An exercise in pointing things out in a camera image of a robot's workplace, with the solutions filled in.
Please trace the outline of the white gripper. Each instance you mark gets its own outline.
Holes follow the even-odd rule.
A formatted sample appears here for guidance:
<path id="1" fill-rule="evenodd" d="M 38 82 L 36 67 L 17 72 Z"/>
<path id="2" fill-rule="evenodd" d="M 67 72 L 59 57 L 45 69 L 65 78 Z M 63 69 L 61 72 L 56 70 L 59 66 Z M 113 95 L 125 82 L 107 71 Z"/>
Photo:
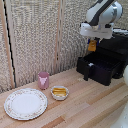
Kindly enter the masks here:
<path id="1" fill-rule="evenodd" d="M 81 24 L 80 34 L 83 36 L 110 39 L 112 37 L 112 33 L 112 24 L 99 24 L 97 26 L 90 26 L 88 23 Z"/>

